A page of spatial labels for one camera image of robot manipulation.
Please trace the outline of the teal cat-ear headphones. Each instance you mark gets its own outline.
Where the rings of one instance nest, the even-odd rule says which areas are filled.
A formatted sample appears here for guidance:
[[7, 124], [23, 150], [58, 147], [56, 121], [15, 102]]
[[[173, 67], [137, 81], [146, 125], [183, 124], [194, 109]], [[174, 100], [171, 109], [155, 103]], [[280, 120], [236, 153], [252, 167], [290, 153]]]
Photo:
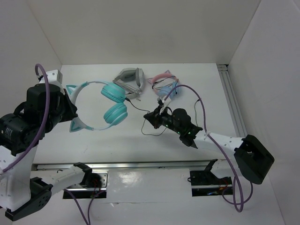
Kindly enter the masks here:
[[[96, 96], [90, 93], [80, 96], [80, 92], [91, 86], [100, 86]], [[66, 85], [68, 96], [73, 105], [79, 103], [77, 116], [71, 120], [69, 132], [80, 130], [100, 131], [120, 124], [128, 116], [128, 108], [125, 105], [125, 90], [104, 80], [86, 81], [78, 85]]]

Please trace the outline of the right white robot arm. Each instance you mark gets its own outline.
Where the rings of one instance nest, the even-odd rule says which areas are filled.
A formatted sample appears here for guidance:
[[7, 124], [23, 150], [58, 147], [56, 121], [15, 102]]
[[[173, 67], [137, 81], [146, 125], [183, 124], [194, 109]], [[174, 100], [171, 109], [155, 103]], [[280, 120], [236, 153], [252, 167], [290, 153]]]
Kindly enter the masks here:
[[180, 141], [188, 147], [211, 151], [223, 150], [241, 175], [254, 184], [262, 184], [275, 162], [271, 153], [255, 136], [229, 137], [206, 132], [191, 122], [191, 117], [185, 109], [178, 108], [169, 114], [167, 109], [161, 112], [160, 107], [157, 107], [143, 117], [155, 129], [164, 126], [177, 133]]

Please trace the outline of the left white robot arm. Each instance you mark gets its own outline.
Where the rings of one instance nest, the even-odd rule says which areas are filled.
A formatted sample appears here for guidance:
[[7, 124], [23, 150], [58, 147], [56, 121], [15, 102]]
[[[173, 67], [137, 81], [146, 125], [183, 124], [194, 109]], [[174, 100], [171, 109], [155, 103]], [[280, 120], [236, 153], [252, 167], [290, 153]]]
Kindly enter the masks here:
[[46, 178], [31, 178], [39, 141], [60, 122], [76, 117], [77, 108], [58, 85], [37, 84], [27, 90], [26, 101], [0, 119], [0, 206], [17, 221], [46, 206], [52, 195], [79, 184], [92, 183], [92, 169], [75, 163]]

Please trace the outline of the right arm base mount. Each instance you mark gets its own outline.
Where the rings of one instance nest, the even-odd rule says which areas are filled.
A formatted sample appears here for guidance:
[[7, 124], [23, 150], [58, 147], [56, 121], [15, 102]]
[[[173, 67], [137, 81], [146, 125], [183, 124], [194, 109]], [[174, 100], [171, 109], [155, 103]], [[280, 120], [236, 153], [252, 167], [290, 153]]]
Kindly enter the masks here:
[[231, 177], [217, 178], [212, 172], [191, 170], [187, 181], [191, 184], [192, 196], [232, 195]]

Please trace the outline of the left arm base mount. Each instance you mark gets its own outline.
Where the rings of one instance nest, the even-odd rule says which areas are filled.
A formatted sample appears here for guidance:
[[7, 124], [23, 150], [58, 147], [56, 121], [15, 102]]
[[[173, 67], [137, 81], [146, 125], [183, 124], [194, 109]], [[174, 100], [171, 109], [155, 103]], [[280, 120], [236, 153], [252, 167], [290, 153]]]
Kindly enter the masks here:
[[107, 196], [108, 170], [93, 170], [87, 184], [74, 184], [67, 188], [76, 199], [105, 199]]

